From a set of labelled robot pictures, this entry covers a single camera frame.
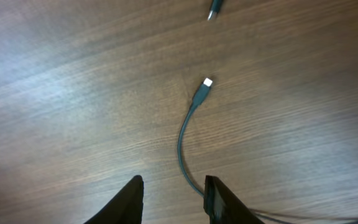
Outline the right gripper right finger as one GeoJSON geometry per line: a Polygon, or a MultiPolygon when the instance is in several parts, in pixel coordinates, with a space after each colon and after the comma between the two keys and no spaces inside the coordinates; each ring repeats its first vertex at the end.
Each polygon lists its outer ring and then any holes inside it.
{"type": "Polygon", "coordinates": [[[203,208],[210,224],[264,224],[215,176],[205,178],[203,208]]]}

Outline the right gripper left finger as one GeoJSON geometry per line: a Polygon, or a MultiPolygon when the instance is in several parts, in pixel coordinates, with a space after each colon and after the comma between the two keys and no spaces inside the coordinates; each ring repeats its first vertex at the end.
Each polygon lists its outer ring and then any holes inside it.
{"type": "Polygon", "coordinates": [[[85,224],[141,224],[144,182],[135,175],[123,188],[85,224]]]}

